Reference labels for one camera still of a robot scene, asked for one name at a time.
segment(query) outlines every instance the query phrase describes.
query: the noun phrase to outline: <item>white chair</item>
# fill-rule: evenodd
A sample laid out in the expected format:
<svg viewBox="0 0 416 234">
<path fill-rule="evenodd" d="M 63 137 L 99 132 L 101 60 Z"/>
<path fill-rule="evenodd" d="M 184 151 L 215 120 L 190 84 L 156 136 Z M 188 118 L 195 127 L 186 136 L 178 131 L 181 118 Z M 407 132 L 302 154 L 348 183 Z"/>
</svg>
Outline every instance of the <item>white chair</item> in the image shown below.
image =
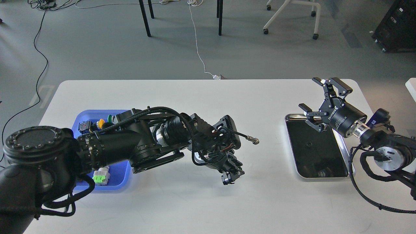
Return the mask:
<svg viewBox="0 0 416 234">
<path fill-rule="evenodd" d="M 270 6 L 270 3 L 273 0 L 269 0 L 267 2 L 267 10 L 272 9 L 272 7 Z M 312 6 L 312 13 L 311 16 L 315 17 L 316 16 L 316 21 L 315 21 L 315 30 L 313 33 L 313 39 L 316 40 L 319 37 L 318 34 L 318 26 L 319 26 L 319 20 L 321 18 L 321 5 L 319 5 L 319 3 L 316 2 L 316 0 L 308 0 L 308 1 L 303 1 L 303 0 L 285 0 L 285 2 L 283 3 L 283 5 L 277 10 L 277 12 L 272 16 L 272 18 L 270 18 L 270 20 L 267 22 L 266 25 L 264 25 L 263 27 L 263 33 L 264 34 L 268 34 L 269 30 L 267 29 L 270 24 L 276 19 L 276 17 L 283 11 L 283 9 L 289 5 L 289 3 L 293 3 L 293 4 L 300 4 L 300 5 L 310 5 Z"/>
</svg>

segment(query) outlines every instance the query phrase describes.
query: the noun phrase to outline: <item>black table leg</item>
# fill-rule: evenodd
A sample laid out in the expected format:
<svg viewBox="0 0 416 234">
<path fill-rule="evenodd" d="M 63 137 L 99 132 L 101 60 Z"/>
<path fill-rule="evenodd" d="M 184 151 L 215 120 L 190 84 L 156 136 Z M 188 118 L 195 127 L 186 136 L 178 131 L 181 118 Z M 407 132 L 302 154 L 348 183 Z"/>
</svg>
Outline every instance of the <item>black table leg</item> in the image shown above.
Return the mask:
<svg viewBox="0 0 416 234">
<path fill-rule="evenodd" d="M 150 17 L 152 17 L 152 19 L 154 19 L 154 18 L 155 18 L 155 16 L 153 15 L 152 0 L 147 0 L 147 3 L 149 4 Z"/>
<path fill-rule="evenodd" d="M 220 16 L 220 24 L 218 25 L 218 35 L 221 36 L 222 28 L 223 28 L 223 0 L 220 1 L 220 10 L 219 10 L 219 16 Z"/>
<path fill-rule="evenodd" d="M 144 11 L 143 0 L 139 0 L 139 4 L 140 4 L 141 14 L 143 16 L 144 27 L 146 28 L 147 36 L 151 37 L 152 35 L 150 35 L 149 23 L 147 22 L 146 11 Z"/>
<path fill-rule="evenodd" d="M 217 18 L 220 17 L 220 0 L 217 0 Z"/>
</svg>

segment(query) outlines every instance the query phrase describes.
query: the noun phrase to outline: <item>white table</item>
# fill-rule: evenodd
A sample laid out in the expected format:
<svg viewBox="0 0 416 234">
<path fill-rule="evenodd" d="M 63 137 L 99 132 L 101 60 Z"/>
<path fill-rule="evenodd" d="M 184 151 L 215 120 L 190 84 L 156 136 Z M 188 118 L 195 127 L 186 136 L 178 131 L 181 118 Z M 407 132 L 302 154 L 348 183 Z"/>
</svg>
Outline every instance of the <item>white table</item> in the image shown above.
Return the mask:
<svg viewBox="0 0 416 234">
<path fill-rule="evenodd" d="M 348 102 L 371 115 L 357 83 L 345 82 L 354 89 Z M 222 185 L 217 171 L 195 166 L 186 151 L 181 160 L 132 174 L 119 191 L 86 196 L 72 217 L 34 220 L 25 233 L 414 233 L 414 215 L 379 211 L 349 179 L 304 182 L 296 175 L 284 117 L 302 113 L 297 107 L 302 102 L 317 110 L 323 99 L 312 80 L 65 81 L 40 125 L 71 127 L 87 109 L 166 106 L 197 113 L 211 124 L 228 114 L 260 144 L 242 141 L 235 155 L 245 175 L 233 185 Z M 358 140 L 348 138 L 346 144 Z M 365 194 L 416 209 L 410 189 L 367 177 L 358 159 L 356 180 Z"/>
</svg>

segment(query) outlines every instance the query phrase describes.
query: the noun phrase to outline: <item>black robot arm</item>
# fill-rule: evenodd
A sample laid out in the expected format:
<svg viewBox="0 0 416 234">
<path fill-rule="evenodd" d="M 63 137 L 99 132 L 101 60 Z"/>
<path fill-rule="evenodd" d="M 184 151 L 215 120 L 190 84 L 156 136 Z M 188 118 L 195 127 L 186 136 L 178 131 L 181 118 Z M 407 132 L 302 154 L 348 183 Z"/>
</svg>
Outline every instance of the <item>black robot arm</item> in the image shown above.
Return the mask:
<svg viewBox="0 0 416 234">
<path fill-rule="evenodd" d="M 324 90 L 325 99 L 318 111 L 312 111 L 306 104 L 299 104 L 304 111 L 306 123 L 319 132 L 324 131 L 328 126 L 340 135 L 347 138 L 356 136 L 360 145 L 350 153 L 350 175 L 352 176 L 352 159 L 358 149 L 364 150 L 360 162 L 364 171 L 373 179 L 380 181 L 398 180 L 411 189 L 411 196 L 416 200 L 416 176 L 415 173 L 404 171 L 403 168 L 410 165 L 416 158 L 416 140 L 395 134 L 394 127 L 390 124 L 390 115 L 384 109 L 378 109 L 370 120 L 365 124 L 367 116 L 347 103 L 345 97 L 352 92 L 352 88 L 334 77 L 328 80 L 313 78 Z M 373 157 L 375 163 L 382 168 L 389 176 L 374 174 L 367 161 L 367 157 Z M 365 197 L 359 190 L 361 196 L 379 209 L 393 212 L 416 213 L 416 211 L 398 210 L 375 203 Z"/>
<path fill-rule="evenodd" d="M 6 139 L 4 154 L 11 165 L 0 171 L 2 233 L 22 233 L 40 215 L 73 215 L 74 202 L 95 187 L 87 176 L 92 169 L 128 160 L 133 173 L 139 173 L 182 158 L 180 151 L 188 147 L 196 165 L 218 170 L 223 184 L 232 184 L 244 174 L 234 156 L 241 146 L 239 135 L 258 143 L 237 132 L 228 115 L 209 125 L 196 114 L 166 107 L 132 109 L 89 131 L 74 139 L 70 129 L 37 126 Z M 73 194 L 77 180 L 89 188 Z M 68 198 L 55 202 L 65 195 Z"/>
</svg>

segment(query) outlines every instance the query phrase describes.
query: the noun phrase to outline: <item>blue plastic bin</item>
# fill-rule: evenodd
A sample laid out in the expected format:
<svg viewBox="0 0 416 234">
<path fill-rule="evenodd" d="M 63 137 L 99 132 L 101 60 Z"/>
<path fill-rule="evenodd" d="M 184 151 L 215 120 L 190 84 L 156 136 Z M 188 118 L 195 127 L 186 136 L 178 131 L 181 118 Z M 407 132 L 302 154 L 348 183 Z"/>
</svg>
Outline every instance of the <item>blue plastic bin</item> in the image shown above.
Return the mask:
<svg viewBox="0 0 416 234">
<path fill-rule="evenodd" d="M 75 118 L 74 124 L 72 126 L 72 131 L 74 132 L 74 137 L 77 138 L 81 135 L 78 131 L 78 124 L 82 121 L 92 121 L 97 122 L 100 119 L 107 120 L 108 115 L 116 115 L 126 110 L 85 110 L 77 115 Z M 107 185 L 95 186 L 94 190 L 118 190 L 126 185 L 127 180 L 129 179 L 131 167 L 128 161 L 122 161 L 113 165 L 110 165 L 110 179 Z M 88 175 L 92 177 L 94 172 L 89 173 Z M 88 184 L 85 181 L 77 182 L 75 190 L 85 190 L 88 188 Z"/>
</svg>

